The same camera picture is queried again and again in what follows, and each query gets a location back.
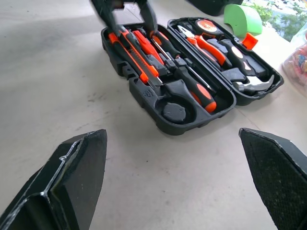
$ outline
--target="black plastic tool case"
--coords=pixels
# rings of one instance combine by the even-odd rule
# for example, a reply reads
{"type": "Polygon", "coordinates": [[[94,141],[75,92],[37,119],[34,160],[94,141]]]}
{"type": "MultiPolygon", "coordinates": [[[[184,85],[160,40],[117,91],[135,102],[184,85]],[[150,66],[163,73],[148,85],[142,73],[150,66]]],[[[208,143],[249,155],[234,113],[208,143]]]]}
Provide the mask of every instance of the black plastic tool case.
{"type": "MultiPolygon", "coordinates": [[[[211,62],[204,58],[195,47],[193,47],[187,39],[180,34],[175,28],[178,23],[187,20],[197,20],[206,18],[180,18],[170,20],[167,29],[161,25],[158,30],[162,32],[173,46],[179,50],[185,58],[189,58],[193,62],[193,69],[199,73],[216,91],[213,95],[217,103],[217,108],[213,113],[208,113],[202,108],[197,101],[188,92],[183,80],[175,80],[171,76],[161,77],[163,86],[159,90],[153,90],[150,86],[145,85],[133,68],[123,60],[113,49],[108,39],[108,30],[101,32],[104,50],[108,53],[111,64],[118,75],[125,77],[129,81],[130,92],[136,101],[143,107],[156,122],[156,125],[163,132],[170,135],[182,135],[188,130],[196,127],[203,127],[209,122],[221,118],[237,105],[247,105],[254,100],[259,100],[267,94],[272,93],[283,84],[282,76],[275,71],[269,64],[261,59],[253,51],[245,49],[239,43],[239,39],[213,22],[220,30],[224,32],[227,39],[231,39],[234,45],[245,55],[252,56],[269,74],[275,75],[273,85],[264,92],[259,92],[253,96],[245,95],[235,89],[230,81],[222,75],[221,71],[211,62]],[[168,103],[176,103],[186,109],[186,118],[181,124],[175,124],[162,116],[162,110],[168,103]]],[[[127,29],[137,30],[144,27],[143,23],[124,25],[127,29]]]]}

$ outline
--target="open tool case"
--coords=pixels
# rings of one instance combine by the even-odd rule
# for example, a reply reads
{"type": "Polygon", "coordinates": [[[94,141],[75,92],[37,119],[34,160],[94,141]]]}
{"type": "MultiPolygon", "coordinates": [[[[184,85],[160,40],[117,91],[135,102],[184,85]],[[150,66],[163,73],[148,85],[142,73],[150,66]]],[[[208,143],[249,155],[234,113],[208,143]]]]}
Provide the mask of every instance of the open tool case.
{"type": "MultiPolygon", "coordinates": [[[[172,50],[168,50],[167,46],[161,44],[159,39],[154,39],[158,42],[153,42],[152,34],[146,31],[144,24],[127,24],[124,26],[126,32],[129,31],[132,34],[134,34],[134,31],[140,31],[157,51],[161,58],[160,60],[162,60],[160,62],[163,65],[159,63],[159,57],[154,58],[155,56],[149,55],[147,50],[142,49],[147,56],[148,60],[146,61],[154,66],[158,72],[159,84],[146,83],[144,79],[141,79],[144,78],[143,74],[140,74],[129,64],[131,60],[127,60],[133,56],[131,51],[129,51],[129,57],[120,55],[115,47],[118,44],[109,35],[107,29],[101,32],[103,48],[108,53],[118,75],[127,78],[129,81],[130,92],[133,97],[150,114],[158,128],[167,134],[181,135],[193,128],[205,126],[209,122],[223,117],[235,105],[248,105],[254,100],[259,100],[274,92],[283,84],[283,78],[276,70],[252,50],[247,49],[237,37],[209,19],[199,17],[180,18],[170,20],[167,29],[161,25],[158,26],[158,31],[178,51],[175,54],[172,50]],[[209,27],[201,24],[203,20],[209,23],[209,27]],[[178,26],[192,32],[194,35],[200,35],[206,41],[210,39],[209,42],[227,57],[225,64],[220,65],[221,60],[218,60],[215,55],[212,55],[207,50],[198,50],[196,46],[189,42],[187,36],[179,30],[178,26]],[[223,43],[223,45],[228,44],[235,48],[230,48],[230,52],[228,52],[225,47],[220,46],[220,43],[223,43]],[[167,60],[168,58],[156,44],[163,47],[166,55],[171,60],[167,60]],[[246,68],[246,65],[251,66],[251,68],[246,68],[247,72],[242,73],[237,68],[239,64],[236,63],[236,60],[232,60],[233,53],[238,55],[238,52],[241,53],[239,56],[244,57],[244,67],[246,68]],[[193,78],[191,82],[194,85],[188,82],[189,79],[186,78],[186,75],[188,75],[189,79],[193,78]],[[257,81],[261,82],[271,81],[270,86],[265,90],[254,92],[253,87],[248,87],[248,91],[243,92],[242,85],[248,85],[249,83],[246,75],[253,76],[257,78],[257,81]],[[236,84],[234,81],[240,81],[241,78],[245,80],[234,85],[236,84]],[[207,99],[210,99],[209,106],[203,104],[201,97],[198,97],[199,93],[203,93],[205,96],[209,94],[207,96],[207,99]]],[[[135,40],[139,40],[139,37],[133,36],[135,40]]],[[[119,41],[127,50],[131,48],[131,44],[126,44],[122,39],[119,41]]]]}

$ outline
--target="concrete floor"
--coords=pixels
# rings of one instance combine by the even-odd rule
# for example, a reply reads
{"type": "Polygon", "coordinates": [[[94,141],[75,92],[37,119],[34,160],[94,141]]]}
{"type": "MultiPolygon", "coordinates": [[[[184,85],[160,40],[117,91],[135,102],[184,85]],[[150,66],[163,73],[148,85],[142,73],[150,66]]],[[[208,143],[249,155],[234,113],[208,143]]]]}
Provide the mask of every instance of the concrete floor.
{"type": "MultiPolygon", "coordinates": [[[[153,8],[163,25],[204,15],[184,0],[153,8]]],[[[135,11],[117,12],[118,22],[138,22],[135,11]]],[[[287,79],[263,100],[172,137],[112,69],[89,1],[2,0],[0,21],[0,213],[60,142],[104,128],[106,173],[91,230],[276,229],[238,131],[272,132],[307,150],[306,99],[287,79]]],[[[283,73],[289,44],[269,31],[259,39],[255,51],[283,73]]]]}

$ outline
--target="green plant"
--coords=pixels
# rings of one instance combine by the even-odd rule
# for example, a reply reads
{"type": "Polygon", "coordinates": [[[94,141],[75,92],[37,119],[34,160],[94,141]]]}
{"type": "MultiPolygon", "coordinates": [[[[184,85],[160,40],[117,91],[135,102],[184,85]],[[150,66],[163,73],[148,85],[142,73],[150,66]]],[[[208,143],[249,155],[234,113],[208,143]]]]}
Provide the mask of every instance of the green plant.
{"type": "Polygon", "coordinates": [[[304,26],[307,22],[307,13],[297,3],[294,3],[293,10],[295,15],[285,14],[281,17],[273,16],[272,6],[274,1],[269,1],[267,7],[259,6],[256,3],[249,5],[254,8],[262,19],[262,24],[267,26],[268,23],[276,30],[276,32],[287,41],[291,41],[292,37],[304,26]]]}

